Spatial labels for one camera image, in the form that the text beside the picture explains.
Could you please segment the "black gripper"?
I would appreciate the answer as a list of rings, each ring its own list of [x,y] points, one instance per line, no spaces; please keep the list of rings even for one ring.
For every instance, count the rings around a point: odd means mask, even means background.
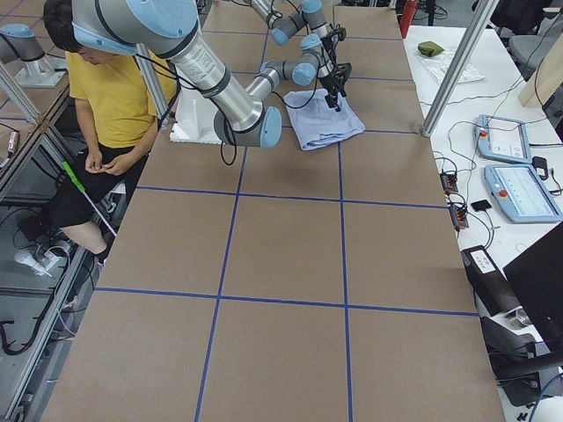
[[[327,91],[325,101],[330,108],[336,112],[341,111],[341,96],[346,95],[346,75],[342,73],[331,73],[319,78],[322,87]]]
[[[324,50],[327,53],[335,53],[340,36],[335,31],[330,31],[326,36],[321,38]]]

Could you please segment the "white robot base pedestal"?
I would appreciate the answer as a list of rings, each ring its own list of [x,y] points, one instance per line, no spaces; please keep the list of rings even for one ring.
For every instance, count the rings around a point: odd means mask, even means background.
[[[170,140],[177,143],[220,144],[222,141],[215,131],[217,107],[191,86],[186,76],[177,69],[181,91],[175,111],[175,122]]]

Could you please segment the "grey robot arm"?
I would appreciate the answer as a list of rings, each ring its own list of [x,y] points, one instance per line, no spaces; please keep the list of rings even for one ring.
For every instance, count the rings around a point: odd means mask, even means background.
[[[286,44],[305,28],[320,38],[325,51],[330,55],[347,35],[344,27],[328,23],[321,1],[303,1],[288,16],[284,16],[275,8],[274,1],[244,1],[244,4],[250,6],[262,17],[279,46]]]
[[[282,115],[263,104],[283,80],[300,86],[319,81],[325,101],[335,111],[346,97],[350,63],[337,61],[336,48],[346,36],[341,25],[325,18],[319,1],[304,1],[289,16],[271,1],[248,2],[267,24],[274,41],[282,46],[306,28],[296,60],[271,61],[243,87],[199,34],[194,1],[75,1],[72,26],[85,47],[118,55],[135,55],[139,44],[168,60],[181,79],[217,108],[214,129],[222,142],[240,147],[272,148],[282,134]]]

